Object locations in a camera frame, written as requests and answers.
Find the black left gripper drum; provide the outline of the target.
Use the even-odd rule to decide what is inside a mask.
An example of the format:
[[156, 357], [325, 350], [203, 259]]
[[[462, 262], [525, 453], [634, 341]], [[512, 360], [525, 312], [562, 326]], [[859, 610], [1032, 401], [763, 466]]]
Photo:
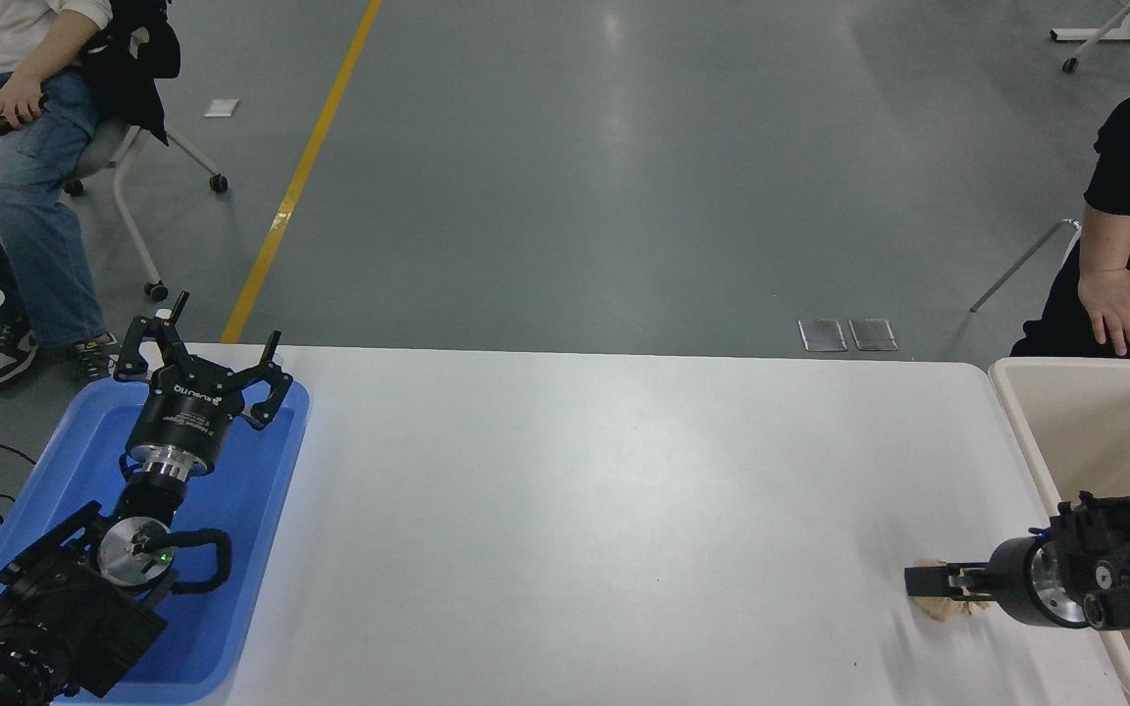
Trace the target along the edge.
[[174, 368], [160, 368], [153, 374], [127, 452], [134, 461], [147, 462], [149, 451], [179, 448], [193, 459], [193, 471], [214, 471], [233, 417], [243, 406], [240, 390], [217, 390], [208, 380], [189, 380]]

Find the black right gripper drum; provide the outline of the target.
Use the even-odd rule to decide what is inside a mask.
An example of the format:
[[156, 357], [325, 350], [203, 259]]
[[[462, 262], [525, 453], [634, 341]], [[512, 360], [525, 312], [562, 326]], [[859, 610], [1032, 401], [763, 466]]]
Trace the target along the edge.
[[986, 593], [1012, 620], [1053, 629], [1055, 615], [1041, 602], [1031, 577], [1031, 563], [1041, 546], [1042, 541], [1033, 535], [997, 544], [986, 563]]

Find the person's hand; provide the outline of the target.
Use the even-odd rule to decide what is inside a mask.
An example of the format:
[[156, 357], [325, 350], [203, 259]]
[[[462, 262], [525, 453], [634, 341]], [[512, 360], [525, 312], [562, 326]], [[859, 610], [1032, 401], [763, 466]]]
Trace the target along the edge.
[[1130, 270], [1084, 270], [1077, 293], [1096, 343], [1130, 357]]
[[0, 136], [43, 116], [45, 95], [40, 76], [14, 72], [0, 88]]

